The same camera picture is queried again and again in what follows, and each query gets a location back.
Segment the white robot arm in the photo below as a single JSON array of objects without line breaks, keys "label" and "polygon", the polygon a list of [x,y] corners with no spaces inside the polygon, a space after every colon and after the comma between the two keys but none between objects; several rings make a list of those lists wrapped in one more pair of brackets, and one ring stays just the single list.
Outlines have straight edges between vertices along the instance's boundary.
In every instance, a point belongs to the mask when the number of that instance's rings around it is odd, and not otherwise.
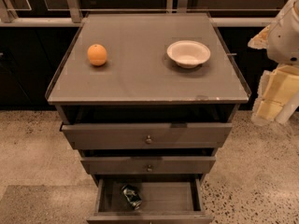
[{"label": "white robot arm", "polygon": [[299,106],[299,0],[289,0],[248,46],[265,49],[278,64],[260,78],[251,120],[260,126],[271,121],[284,124]]}]

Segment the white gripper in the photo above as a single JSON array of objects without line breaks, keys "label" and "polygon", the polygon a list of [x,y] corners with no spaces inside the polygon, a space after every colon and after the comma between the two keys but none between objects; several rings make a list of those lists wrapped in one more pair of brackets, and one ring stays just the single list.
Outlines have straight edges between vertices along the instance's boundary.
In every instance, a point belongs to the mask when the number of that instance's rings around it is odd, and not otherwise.
[{"label": "white gripper", "polygon": [[[249,41],[248,46],[252,49],[267,49],[269,28],[269,25],[265,26]],[[258,126],[274,121],[282,107],[297,92],[299,92],[298,66],[279,64],[272,73],[264,71],[258,86],[258,97],[253,104],[251,121]]]}]

